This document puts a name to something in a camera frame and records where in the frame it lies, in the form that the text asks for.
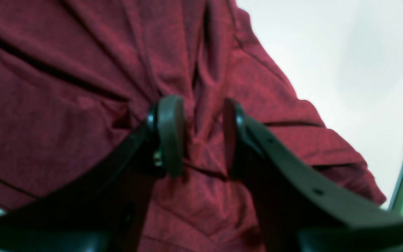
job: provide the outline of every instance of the red fabric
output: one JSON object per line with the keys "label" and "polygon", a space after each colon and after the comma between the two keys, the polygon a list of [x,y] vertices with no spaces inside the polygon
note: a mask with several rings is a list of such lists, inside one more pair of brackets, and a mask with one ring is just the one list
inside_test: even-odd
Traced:
{"label": "red fabric", "polygon": [[226,175],[227,96],[324,175],[385,201],[233,0],[0,0],[0,207],[88,171],[170,94],[185,99],[189,156],[184,177],[157,183],[139,251],[264,251],[250,194]]}

